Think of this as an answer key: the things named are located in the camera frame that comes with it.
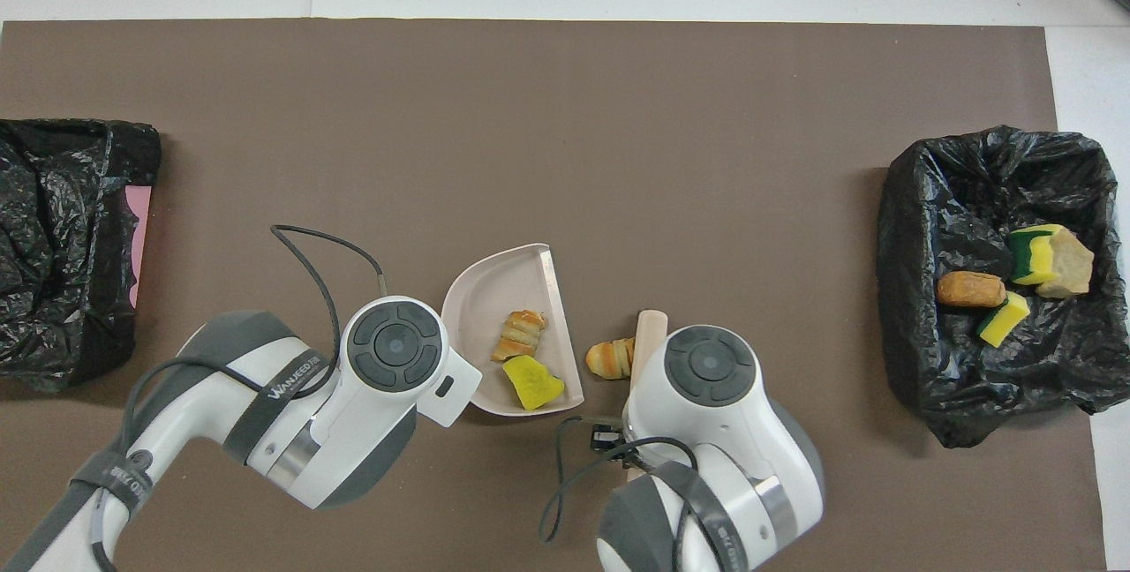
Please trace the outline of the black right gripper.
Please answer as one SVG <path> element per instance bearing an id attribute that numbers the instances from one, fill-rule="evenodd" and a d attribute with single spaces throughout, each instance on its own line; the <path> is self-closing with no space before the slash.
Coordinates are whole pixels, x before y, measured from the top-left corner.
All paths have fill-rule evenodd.
<path id="1" fill-rule="evenodd" d="M 612 427 L 612 425 L 591 426 L 589 448 L 597 456 L 605 456 L 608 460 L 634 460 L 638 457 L 637 449 L 621 450 L 626 443 L 621 428 Z"/>

